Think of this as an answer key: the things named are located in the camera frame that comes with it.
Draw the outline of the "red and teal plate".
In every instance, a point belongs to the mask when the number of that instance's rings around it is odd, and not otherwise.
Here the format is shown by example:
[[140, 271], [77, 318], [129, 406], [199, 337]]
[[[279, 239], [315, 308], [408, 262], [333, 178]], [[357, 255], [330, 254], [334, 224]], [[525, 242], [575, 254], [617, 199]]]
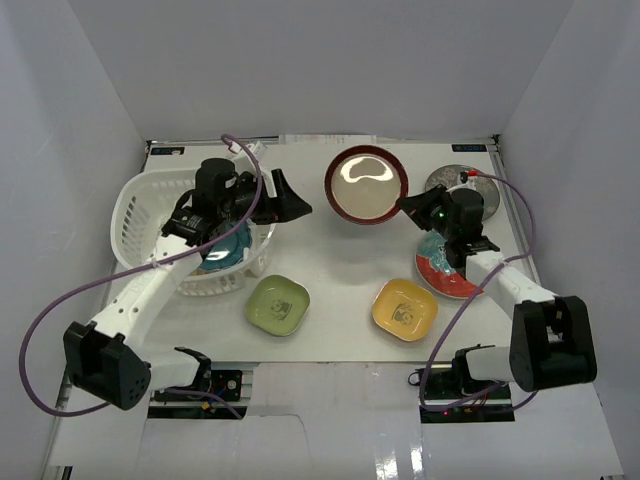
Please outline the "red and teal plate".
[[476, 286], [465, 280], [446, 258], [445, 240], [436, 231], [429, 231], [417, 246], [415, 265], [420, 277], [437, 293], [464, 300]]

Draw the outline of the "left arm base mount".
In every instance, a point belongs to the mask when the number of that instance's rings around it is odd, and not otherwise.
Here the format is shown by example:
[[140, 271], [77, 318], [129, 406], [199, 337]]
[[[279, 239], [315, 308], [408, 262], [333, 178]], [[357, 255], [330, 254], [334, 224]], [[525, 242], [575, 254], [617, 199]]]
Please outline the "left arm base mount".
[[253, 372], [247, 369], [218, 369], [210, 376], [209, 392], [227, 402], [207, 396], [156, 392], [148, 407], [149, 419], [241, 420], [246, 415], [252, 393]]

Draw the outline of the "yellow square panda plate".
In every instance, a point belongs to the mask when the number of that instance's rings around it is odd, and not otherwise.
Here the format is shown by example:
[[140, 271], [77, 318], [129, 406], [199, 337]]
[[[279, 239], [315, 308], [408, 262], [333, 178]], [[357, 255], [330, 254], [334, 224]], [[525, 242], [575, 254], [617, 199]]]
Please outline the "yellow square panda plate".
[[438, 303], [428, 290], [398, 278], [384, 284], [371, 307], [374, 323], [405, 342], [422, 340], [437, 314]]

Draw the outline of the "grey reindeer plate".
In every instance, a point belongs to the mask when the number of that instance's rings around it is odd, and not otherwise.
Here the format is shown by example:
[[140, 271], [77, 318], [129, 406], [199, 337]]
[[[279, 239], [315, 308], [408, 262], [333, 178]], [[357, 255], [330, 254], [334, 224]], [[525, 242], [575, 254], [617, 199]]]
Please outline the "grey reindeer plate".
[[[462, 164], [450, 164], [434, 170], [426, 180], [425, 190], [429, 190], [437, 185], [456, 188], [463, 184], [461, 173], [473, 170], [473, 167]], [[480, 177], [475, 182], [475, 190], [478, 191], [484, 200], [483, 220], [491, 218], [498, 210], [501, 202], [500, 193], [496, 183], [484, 177]]]

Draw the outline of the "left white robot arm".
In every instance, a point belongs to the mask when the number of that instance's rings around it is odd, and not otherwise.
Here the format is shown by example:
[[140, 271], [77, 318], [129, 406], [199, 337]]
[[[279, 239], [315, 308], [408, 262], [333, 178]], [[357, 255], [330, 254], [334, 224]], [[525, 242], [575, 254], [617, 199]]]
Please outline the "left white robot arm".
[[129, 410], [147, 391], [176, 388], [199, 399], [211, 387], [210, 359], [176, 347], [158, 360], [141, 357], [150, 327], [183, 280], [206, 258], [210, 242], [229, 236], [246, 221], [286, 223], [312, 207], [279, 169], [270, 173], [275, 194], [268, 195], [258, 172], [237, 173], [234, 163], [207, 159], [194, 185], [182, 193], [150, 256], [145, 272], [127, 283], [87, 324], [72, 323], [63, 335], [71, 383], [104, 402]]

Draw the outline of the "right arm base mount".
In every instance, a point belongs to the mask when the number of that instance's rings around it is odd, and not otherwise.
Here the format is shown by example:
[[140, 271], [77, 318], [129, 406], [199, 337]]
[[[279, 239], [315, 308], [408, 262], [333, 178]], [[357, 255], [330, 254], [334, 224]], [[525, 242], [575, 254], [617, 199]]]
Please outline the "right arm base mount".
[[[431, 407], [444, 407], [462, 398], [451, 364], [436, 362], [426, 382], [425, 403]], [[431, 412], [420, 407], [419, 413], [422, 425], [511, 423], [515, 421], [512, 406], [511, 390], [505, 386], [446, 411]]]

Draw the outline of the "teal scalloped plate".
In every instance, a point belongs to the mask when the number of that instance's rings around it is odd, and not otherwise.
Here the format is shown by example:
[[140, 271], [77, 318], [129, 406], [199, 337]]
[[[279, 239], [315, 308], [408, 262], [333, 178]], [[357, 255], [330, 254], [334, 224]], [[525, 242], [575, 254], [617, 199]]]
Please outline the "teal scalloped plate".
[[205, 272], [233, 267], [244, 260], [244, 253], [252, 245], [252, 235], [247, 224], [241, 225], [232, 235], [216, 243], [200, 265]]

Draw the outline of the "green square panda plate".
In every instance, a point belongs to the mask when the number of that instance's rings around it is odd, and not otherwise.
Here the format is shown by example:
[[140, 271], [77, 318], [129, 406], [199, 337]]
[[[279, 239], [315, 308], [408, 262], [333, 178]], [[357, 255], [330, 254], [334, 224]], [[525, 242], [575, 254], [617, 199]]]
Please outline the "green square panda plate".
[[310, 306], [310, 294], [301, 284], [282, 275], [264, 277], [245, 303], [246, 319], [277, 337], [294, 333]]

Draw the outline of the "dark red rimmed plate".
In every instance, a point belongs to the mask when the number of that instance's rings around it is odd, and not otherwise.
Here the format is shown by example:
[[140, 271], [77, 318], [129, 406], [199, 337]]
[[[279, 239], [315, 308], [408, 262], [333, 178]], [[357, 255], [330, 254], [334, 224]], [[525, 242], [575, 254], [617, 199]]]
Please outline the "dark red rimmed plate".
[[377, 225], [393, 218], [396, 202], [409, 193], [409, 179], [400, 160], [375, 145], [357, 145], [340, 152], [329, 164], [324, 191], [331, 208], [359, 225]]

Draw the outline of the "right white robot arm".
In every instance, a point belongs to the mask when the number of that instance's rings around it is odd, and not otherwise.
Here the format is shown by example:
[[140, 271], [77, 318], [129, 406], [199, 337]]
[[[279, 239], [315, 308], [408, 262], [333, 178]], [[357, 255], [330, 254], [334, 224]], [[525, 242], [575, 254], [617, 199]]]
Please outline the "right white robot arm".
[[420, 229], [439, 233], [449, 265], [511, 319], [508, 346], [456, 352], [451, 384], [459, 396], [477, 397], [488, 381], [534, 392], [595, 380], [597, 361], [585, 302], [557, 295], [513, 266], [483, 233], [480, 193], [437, 186], [396, 205]]

